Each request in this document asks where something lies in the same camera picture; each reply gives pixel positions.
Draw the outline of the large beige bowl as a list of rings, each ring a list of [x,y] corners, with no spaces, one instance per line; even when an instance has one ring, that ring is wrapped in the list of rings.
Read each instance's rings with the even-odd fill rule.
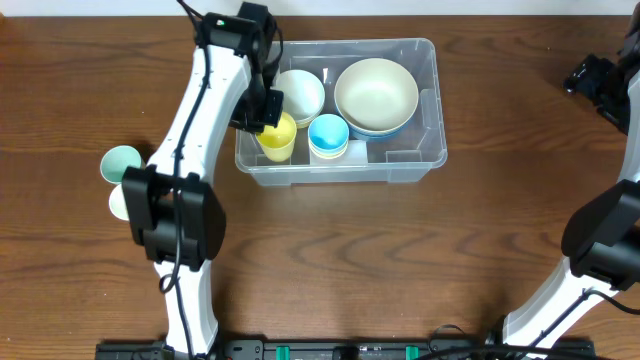
[[[347,67],[334,88],[339,114],[355,132],[386,136],[402,128],[420,100],[416,80],[402,65],[367,58]]]

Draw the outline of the light blue plastic cup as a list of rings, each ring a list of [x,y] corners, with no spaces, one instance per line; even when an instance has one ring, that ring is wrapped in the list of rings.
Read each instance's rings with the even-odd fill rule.
[[[335,153],[347,145],[349,126],[338,115],[323,114],[311,122],[308,138],[316,150],[326,154]]]

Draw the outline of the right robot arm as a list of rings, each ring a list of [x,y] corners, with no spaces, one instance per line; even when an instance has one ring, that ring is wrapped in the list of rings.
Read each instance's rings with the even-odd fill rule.
[[[520,308],[509,313],[483,353],[494,359],[579,356],[555,344],[601,301],[639,281],[639,16],[632,15],[619,59],[588,55],[565,79],[626,137],[614,186],[578,209],[561,240],[563,257]]]

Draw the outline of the pink plastic cup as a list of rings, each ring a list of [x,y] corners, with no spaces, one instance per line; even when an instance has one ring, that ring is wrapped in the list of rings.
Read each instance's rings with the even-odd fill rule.
[[[331,154],[326,156],[325,154],[317,154],[313,153],[314,158],[319,159],[321,161],[332,161],[342,157],[344,153]]]

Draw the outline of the white small bowl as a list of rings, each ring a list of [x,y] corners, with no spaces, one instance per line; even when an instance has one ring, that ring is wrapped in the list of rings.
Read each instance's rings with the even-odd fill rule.
[[[275,88],[284,93],[283,111],[292,118],[299,113],[313,113],[323,109],[325,90],[314,74],[304,70],[289,70],[281,73]]]

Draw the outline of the dark blue bowl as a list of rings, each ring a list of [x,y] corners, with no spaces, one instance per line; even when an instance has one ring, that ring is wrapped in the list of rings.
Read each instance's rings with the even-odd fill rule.
[[[362,140],[362,141],[367,141],[367,142],[382,142],[382,141],[387,141],[390,138],[393,138],[395,136],[397,136],[398,134],[400,134],[411,122],[412,119],[407,120],[404,124],[402,124],[400,127],[398,127],[396,130],[388,132],[388,133],[384,133],[384,134],[369,134],[369,133],[365,133],[362,132],[358,129],[356,129],[348,120],[347,117],[344,116],[343,113],[339,113],[339,115],[346,121],[348,127],[349,127],[349,131],[350,131],[350,136],[357,139],[357,140]]]

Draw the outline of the mint green plastic cup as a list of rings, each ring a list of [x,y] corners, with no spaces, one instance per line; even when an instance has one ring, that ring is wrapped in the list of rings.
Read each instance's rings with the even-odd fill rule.
[[[144,168],[146,163],[132,146],[119,145],[107,151],[100,162],[102,178],[111,184],[120,184],[128,167]]]

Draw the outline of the yellow plastic cup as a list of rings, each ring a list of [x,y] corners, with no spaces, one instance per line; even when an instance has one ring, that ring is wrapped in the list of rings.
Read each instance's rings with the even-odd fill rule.
[[[269,160],[283,162],[291,157],[296,136],[295,120],[288,113],[283,112],[278,125],[266,125],[256,139]]]
[[[342,148],[340,148],[340,149],[337,149],[337,150],[335,150],[335,151],[329,151],[329,152],[326,152],[326,151],[322,151],[322,150],[321,150],[321,149],[319,149],[319,148],[316,148],[316,147],[315,147],[315,146],[313,146],[313,145],[311,145],[311,146],[310,146],[310,151],[311,151],[312,153],[325,154],[326,156],[331,155],[331,154],[337,154],[337,153],[345,153],[345,152],[346,152],[346,150],[347,150],[347,147],[346,147],[346,146],[344,146],[344,147],[342,147]]]

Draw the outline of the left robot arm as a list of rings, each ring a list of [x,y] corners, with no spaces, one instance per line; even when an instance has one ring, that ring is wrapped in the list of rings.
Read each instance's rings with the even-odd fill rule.
[[[134,242],[159,276],[169,329],[152,356],[208,359],[218,321],[212,262],[226,231],[213,190],[228,128],[260,134],[277,126],[284,94],[273,87],[283,35],[267,6],[243,2],[234,16],[184,8],[195,48],[185,94],[167,135],[143,168],[128,167],[122,189]]]

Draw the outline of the cream white plastic cup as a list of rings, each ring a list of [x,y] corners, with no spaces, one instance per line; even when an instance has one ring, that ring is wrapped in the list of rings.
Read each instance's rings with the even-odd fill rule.
[[[126,201],[124,198],[123,187],[117,185],[110,193],[108,206],[111,214],[119,220],[128,221],[129,215],[127,211]]]

